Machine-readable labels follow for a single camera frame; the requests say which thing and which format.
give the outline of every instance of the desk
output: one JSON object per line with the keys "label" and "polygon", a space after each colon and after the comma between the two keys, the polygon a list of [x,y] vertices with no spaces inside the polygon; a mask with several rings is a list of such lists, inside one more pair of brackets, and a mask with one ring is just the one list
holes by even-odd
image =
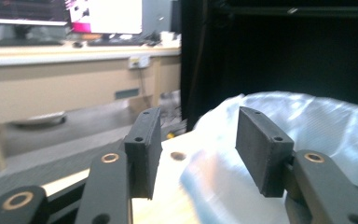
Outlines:
{"label": "desk", "polygon": [[[163,151],[159,161],[154,197],[152,201],[133,199],[134,223],[200,223],[190,198],[182,188],[179,177],[191,155],[202,147],[201,135],[186,133],[162,143]],[[183,161],[175,161],[171,153],[183,152],[187,155]],[[87,177],[89,170],[46,184],[43,188],[50,195],[78,180]]]}
{"label": "desk", "polygon": [[[140,55],[151,57],[150,66],[129,70],[130,56]],[[107,105],[128,91],[133,101],[144,92],[158,105],[162,92],[179,90],[179,71],[178,46],[0,48],[0,124]]]}

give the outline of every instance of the wall outlet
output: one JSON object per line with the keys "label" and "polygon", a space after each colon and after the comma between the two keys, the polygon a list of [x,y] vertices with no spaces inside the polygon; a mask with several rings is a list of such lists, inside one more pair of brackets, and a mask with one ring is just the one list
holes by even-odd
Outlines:
{"label": "wall outlet", "polygon": [[137,69],[137,68],[146,68],[150,65],[150,56],[130,56],[129,58],[129,68]]}

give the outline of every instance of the clear plastic bag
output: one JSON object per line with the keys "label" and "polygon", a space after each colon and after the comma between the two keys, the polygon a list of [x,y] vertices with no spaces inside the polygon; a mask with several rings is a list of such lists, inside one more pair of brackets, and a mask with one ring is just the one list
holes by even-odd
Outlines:
{"label": "clear plastic bag", "polygon": [[285,196],[260,195],[235,149],[242,105],[266,114],[295,141],[295,150],[330,156],[358,186],[358,105],[280,91],[239,95],[205,114],[195,127],[211,143],[193,156],[181,182],[202,223],[289,223]]}

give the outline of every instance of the floor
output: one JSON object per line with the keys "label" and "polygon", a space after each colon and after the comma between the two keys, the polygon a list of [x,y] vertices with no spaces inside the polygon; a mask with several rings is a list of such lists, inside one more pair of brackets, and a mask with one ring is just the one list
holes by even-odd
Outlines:
{"label": "floor", "polygon": [[[186,122],[181,121],[179,92],[161,94],[159,104],[161,140],[166,140],[171,132],[183,133]],[[24,185],[43,185],[89,168],[95,154],[118,147],[143,106],[136,107],[122,100],[67,111],[64,123],[55,120],[30,126],[5,124],[0,138],[7,168],[0,172],[0,195]]]}

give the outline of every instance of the computer monitor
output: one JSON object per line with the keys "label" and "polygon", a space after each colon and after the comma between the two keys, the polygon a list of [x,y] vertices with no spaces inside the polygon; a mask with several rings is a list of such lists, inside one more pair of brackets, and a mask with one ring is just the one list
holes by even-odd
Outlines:
{"label": "computer monitor", "polygon": [[171,32],[176,34],[182,33],[182,23],[181,23],[181,7],[182,0],[174,0],[171,2]]}
{"label": "computer monitor", "polygon": [[72,32],[138,35],[142,32],[142,0],[69,0]]}
{"label": "computer monitor", "polygon": [[59,41],[29,36],[35,26],[64,26],[63,0],[0,0],[0,24],[11,24],[14,38],[0,40],[0,47],[60,44]]}

